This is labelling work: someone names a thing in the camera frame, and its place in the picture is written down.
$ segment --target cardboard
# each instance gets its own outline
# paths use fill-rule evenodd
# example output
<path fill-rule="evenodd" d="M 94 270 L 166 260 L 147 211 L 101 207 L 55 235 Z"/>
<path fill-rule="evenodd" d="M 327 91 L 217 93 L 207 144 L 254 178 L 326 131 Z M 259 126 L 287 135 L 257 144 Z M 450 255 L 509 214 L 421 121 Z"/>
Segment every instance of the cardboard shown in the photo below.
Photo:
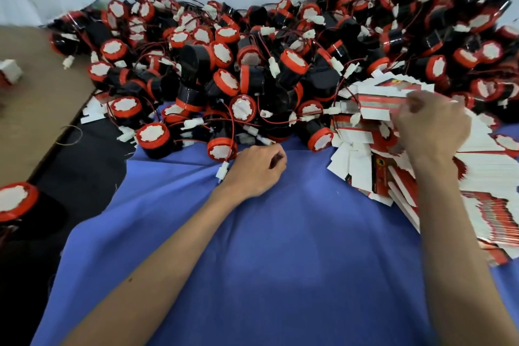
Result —
<path fill-rule="evenodd" d="M 64 70 L 40 28 L 0 26 L 0 61 L 15 59 L 18 83 L 0 88 L 0 185 L 28 179 L 94 90 L 89 58 Z"/>

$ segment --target person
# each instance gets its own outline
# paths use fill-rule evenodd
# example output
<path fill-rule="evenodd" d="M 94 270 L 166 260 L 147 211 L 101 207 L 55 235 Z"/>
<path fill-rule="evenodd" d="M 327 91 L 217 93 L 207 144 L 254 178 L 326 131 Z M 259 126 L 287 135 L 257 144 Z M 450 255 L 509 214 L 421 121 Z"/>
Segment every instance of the person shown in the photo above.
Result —
<path fill-rule="evenodd" d="M 394 118 L 419 188 L 425 296 L 445 345 L 519 345 L 464 209 L 452 159 L 470 133 L 461 103 L 412 92 Z M 239 153 L 204 206 L 66 337 L 65 346 L 144 345 L 159 327 L 225 217 L 279 180 L 278 145 Z"/>

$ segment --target blue cloth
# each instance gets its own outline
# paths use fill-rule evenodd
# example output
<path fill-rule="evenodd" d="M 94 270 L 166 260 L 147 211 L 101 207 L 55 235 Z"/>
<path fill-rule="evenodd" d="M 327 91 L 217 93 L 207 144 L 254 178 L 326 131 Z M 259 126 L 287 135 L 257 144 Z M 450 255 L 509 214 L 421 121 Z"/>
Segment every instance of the blue cloth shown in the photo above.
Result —
<path fill-rule="evenodd" d="M 149 344 L 433 344 L 416 230 L 329 172 L 332 148 L 283 146 L 279 183 L 224 221 Z M 70 234 L 32 344 L 59 344 L 198 210 L 218 167 L 202 144 L 161 161 L 138 149 L 107 209 Z M 492 274 L 519 324 L 519 260 Z"/>

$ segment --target black surface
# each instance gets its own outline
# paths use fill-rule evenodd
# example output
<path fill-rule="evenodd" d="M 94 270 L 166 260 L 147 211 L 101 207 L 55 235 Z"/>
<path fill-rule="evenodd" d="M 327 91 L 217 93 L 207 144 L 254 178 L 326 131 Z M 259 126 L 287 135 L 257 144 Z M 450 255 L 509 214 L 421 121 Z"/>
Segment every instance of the black surface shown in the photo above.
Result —
<path fill-rule="evenodd" d="M 125 160 L 135 150 L 116 140 L 121 133 L 108 119 L 78 126 L 83 131 L 81 140 L 73 146 L 56 146 L 29 180 L 64 205 L 65 226 L 45 239 L 7 242 L 0 251 L 1 345 L 31 342 L 70 231 L 106 208 L 126 174 Z M 80 135 L 70 128 L 60 142 L 72 143 Z M 2 334 L 8 332 L 10 339 L 14 335 L 14 343 L 3 340 Z"/>

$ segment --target stack of paper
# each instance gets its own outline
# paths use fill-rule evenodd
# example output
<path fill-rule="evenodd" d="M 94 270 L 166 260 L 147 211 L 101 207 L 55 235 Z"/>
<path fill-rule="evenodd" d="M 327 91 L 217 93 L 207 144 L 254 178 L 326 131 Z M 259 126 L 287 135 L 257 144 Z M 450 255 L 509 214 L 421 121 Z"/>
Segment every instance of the stack of paper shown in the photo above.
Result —
<path fill-rule="evenodd" d="M 334 115 L 333 146 L 328 170 L 371 199 L 386 205 L 393 201 L 420 230 L 418 185 L 411 162 L 399 144 L 391 114 L 410 91 L 433 91 L 433 85 L 405 75 L 375 72 L 373 78 L 342 89 L 341 97 L 358 102 L 350 115 Z M 480 246 L 491 264 L 519 257 L 519 163 L 492 137 L 484 118 L 471 117 L 470 137 L 454 159 L 464 205 Z"/>

